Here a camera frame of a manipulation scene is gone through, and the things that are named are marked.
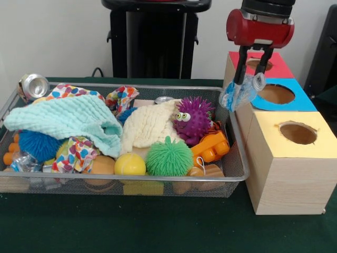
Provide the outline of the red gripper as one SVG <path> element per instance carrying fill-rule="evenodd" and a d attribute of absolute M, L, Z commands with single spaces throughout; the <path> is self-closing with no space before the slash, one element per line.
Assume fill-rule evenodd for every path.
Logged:
<path fill-rule="evenodd" d="M 293 37 L 292 18 L 276 18 L 248 13 L 242 9 L 230 12 L 226 21 L 226 34 L 229 41 L 239 45 L 239 61 L 235 71 L 235 84 L 242 85 L 246 73 L 247 52 L 255 44 L 267 45 L 255 69 L 255 75 L 266 71 L 274 48 L 283 48 Z"/>

